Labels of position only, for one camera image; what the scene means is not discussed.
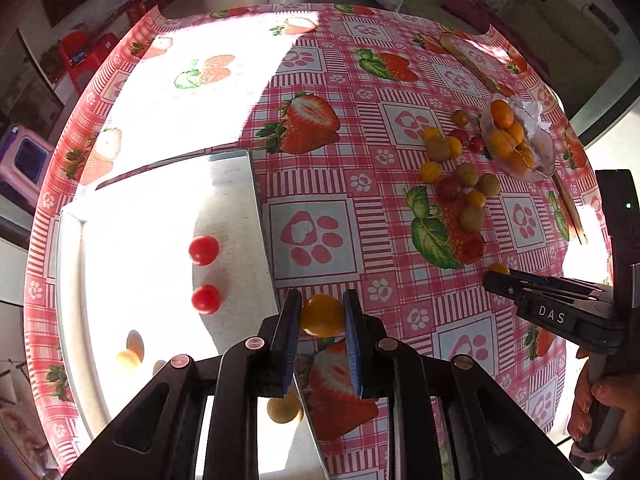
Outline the right hand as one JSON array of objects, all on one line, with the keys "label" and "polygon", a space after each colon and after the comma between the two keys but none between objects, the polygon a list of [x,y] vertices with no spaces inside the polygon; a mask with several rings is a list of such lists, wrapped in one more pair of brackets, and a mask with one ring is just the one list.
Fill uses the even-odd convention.
[{"label": "right hand", "polygon": [[608,450],[611,453],[621,453],[631,446],[639,434],[639,376],[605,377],[590,385],[589,352],[579,348],[576,358],[586,359],[586,362],[575,387],[572,414],[570,414],[567,431],[575,442],[588,434],[592,426],[589,410],[594,401],[609,408],[620,408],[623,411],[623,418]]}]

